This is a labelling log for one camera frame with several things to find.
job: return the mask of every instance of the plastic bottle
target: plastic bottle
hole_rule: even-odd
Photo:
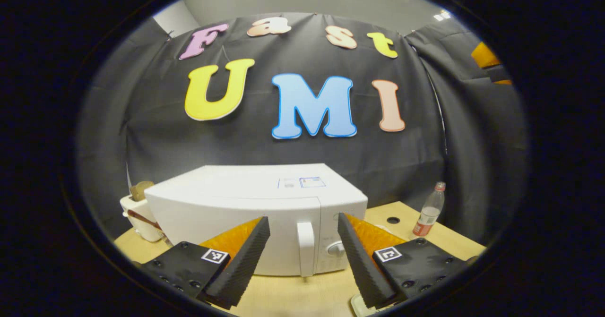
[[[444,192],[445,183],[438,182],[435,185],[435,191],[428,196],[424,206],[422,206],[420,217],[412,230],[410,239],[424,237],[431,230],[432,225],[437,221],[437,217],[441,211],[443,211],[443,202],[445,201]]]

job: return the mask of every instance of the bottle label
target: bottle label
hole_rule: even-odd
[[[431,230],[432,224],[431,225],[423,225],[421,223],[416,223],[416,226],[414,227],[414,234],[419,236],[419,237],[424,237],[425,235],[428,234],[428,231]]]
[[[431,230],[432,225],[434,225],[437,221],[439,213],[441,213],[439,209],[435,209],[434,207],[423,208],[422,212],[420,213],[420,217],[418,218],[418,222],[416,223],[412,232],[419,237],[424,237],[427,235],[428,231]]]

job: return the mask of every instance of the foam letter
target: foam letter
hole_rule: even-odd
[[[297,138],[302,134],[303,130],[296,125],[296,112],[311,136],[320,131],[326,113],[329,115],[324,127],[326,136],[350,137],[357,133],[349,103],[352,80],[330,76],[317,97],[298,74],[279,74],[272,82],[279,88],[279,123],[272,130],[274,138]]]
[[[380,94],[380,104],[382,104],[382,121],[380,128],[385,132],[399,132],[406,128],[406,123],[399,116],[399,106],[397,104],[397,85],[391,81],[374,80],[372,86]]]
[[[193,33],[193,38],[190,44],[187,46],[187,50],[179,57],[180,60],[188,59],[190,57],[198,56],[204,51],[203,44],[210,45],[214,42],[218,31],[225,31],[229,28],[228,24],[221,24],[213,26],[212,28],[199,30]]]
[[[326,27],[328,35],[328,41],[335,46],[342,46],[342,48],[354,49],[357,48],[357,42],[352,38],[353,33],[348,29],[341,28],[335,25],[329,25]]]
[[[283,34],[292,29],[288,26],[288,19],[283,17],[270,17],[257,20],[252,23],[252,27],[248,29],[248,36],[264,36],[266,34]]]
[[[185,112],[194,120],[216,120],[225,117],[237,108],[244,96],[244,83],[246,83],[246,72],[254,65],[253,59],[233,60],[225,65],[225,69],[231,71],[227,92],[225,96],[215,102],[206,100],[206,91],[210,83],[210,76],[217,70],[217,65],[208,65],[194,69],[190,72],[190,86],[185,95]]]
[[[374,40],[374,46],[378,52],[384,56],[391,57],[392,59],[397,58],[397,51],[393,51],[389,48],[389,44],[393,45],[393,41],[384,37],[383,33],[369,33],[368,37]]]

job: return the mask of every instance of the letter m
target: letter m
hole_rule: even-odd
[[[279,88],[279,123],[272,130],[274,138],[297,138],[302,134],[303,130],[296,125],[296,112],[311,136],[320,131],[326,113],[328,123],[324,134],[327,136],[350,137],[357,133],[351,119],[349,90],[353,82],[350,79],[328,77],[317,97],[298,74],[279,74],[272,82]]]

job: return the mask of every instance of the fabric backdrop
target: fabric backdrop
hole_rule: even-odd
[[[445,224],[486,244],[525,192],[528,137],[521,96],[491,82],[471,52],[480,39],[456,20],[406,35],[430,76],[447,142]]]
[[[285,17],[292,29],[279,35],[248,37],[251,24],[267,17]],[[485,194],[491,185],[482,181],[491,174],[485,147],[488,137],[475,127],[476,117],[466,114],[470,109],[462,104],[465,99],[459,97],[459,91],[447,82],[437,84],[439,77],[433,76],[427,65],[428,54],[419,58],[422,48],[414,37],[404,39],[395,31],[349,18],[303,13],[242,17],[203,28],[223,23],[229,24],[229,29],[219,33],[199,56],[179,60],[197,30],[170,41],[157,38],[106,63],[93,83],[78,136],[80,178],[85,184],[85,199],[115,237],[129,228],[119,205],[119,198],[128,194],[126,163],[133,184],[143,180],[158,183],[206,164],[326,163],[368,196],[369,207],[401,200],[417,210],[435,182],[445,180],[447,208],[440,220],[475,240],[485,240],[502,223],[497,219],[492,224],[489,216],[509,214],[502,205],[493,210]],[[332,45],[326,39],[328,25],[352,31],[357,48]],[[439,31],[439,25],[427,27],[427,32]],[[381,32],[394,42],[390,47],[397,51],[397,59],[376,50],[366,36],[372,32]],[[467,54],[460,57],[465,63],[457,65],[456,72],[472,70],[476,73],[473,77],[486,78],[468,60],[478,39],[466,39],[458,51],[461,56]],[[458,62],[447,54],[437,58]],[[188,74],[195,68],[218,65],[207,99],[220,100],[229,78],[225,64],[236,59],[255,60],[238,108],[218,120],[189,118],[184,111]],[[271,79],[283,73],[300,74],[315,95],[329,76],[350,78],[356,136],[329,138],[320,130],[312,137],[297,115],[302,135],[292,140],[274,139],[271,130],[278,124],[279,91]],[[385,132],[379,127],[382,107],[378,91],[372,87],[372,81],[378,79],[399,86],[396,95],[406,122],[403,131]],[[488,78],[475,86],[477,91],[493,87]],[[458,102],[445,100],[448,96]],[[463,139],[466,145],[454,142],[458,138],[455,127],[460,126],[461,131],[467,131]],[[112,162],[104,165],[107,158]]]

